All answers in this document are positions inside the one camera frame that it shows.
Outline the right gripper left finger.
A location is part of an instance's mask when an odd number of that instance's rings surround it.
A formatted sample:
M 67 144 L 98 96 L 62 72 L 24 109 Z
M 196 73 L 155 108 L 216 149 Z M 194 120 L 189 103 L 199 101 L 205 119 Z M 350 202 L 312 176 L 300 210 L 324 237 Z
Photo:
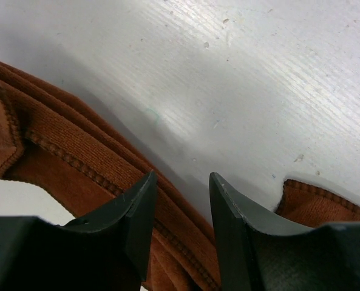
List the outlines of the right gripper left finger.
M 139 290 L 148 274 L 157 177 L 60 226 L 0 216 L 0 290 Z

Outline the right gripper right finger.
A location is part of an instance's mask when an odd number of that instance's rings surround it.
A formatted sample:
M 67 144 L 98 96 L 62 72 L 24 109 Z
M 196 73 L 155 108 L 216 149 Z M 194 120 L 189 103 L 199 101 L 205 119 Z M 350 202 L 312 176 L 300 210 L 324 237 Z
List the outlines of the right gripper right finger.
M 360 290 L 360 222 L 292 222 L 218 173 L 209 197 L 223 290 Z

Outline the brown towel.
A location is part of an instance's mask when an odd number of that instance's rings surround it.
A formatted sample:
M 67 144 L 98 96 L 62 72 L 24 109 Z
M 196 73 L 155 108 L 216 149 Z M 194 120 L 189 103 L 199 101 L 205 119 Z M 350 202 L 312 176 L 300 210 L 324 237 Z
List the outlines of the brown towel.
M 223 290 L 213 222 L 125 138 L 77 97 L 0 62 L 0 178 L 33 184 L 79 218 L 120 196 L 148 173 L 157 198 L 148 290 Z M 360 222 L 360 208 L 327 190 L 284 182 L 271 211 L 307 227 Z

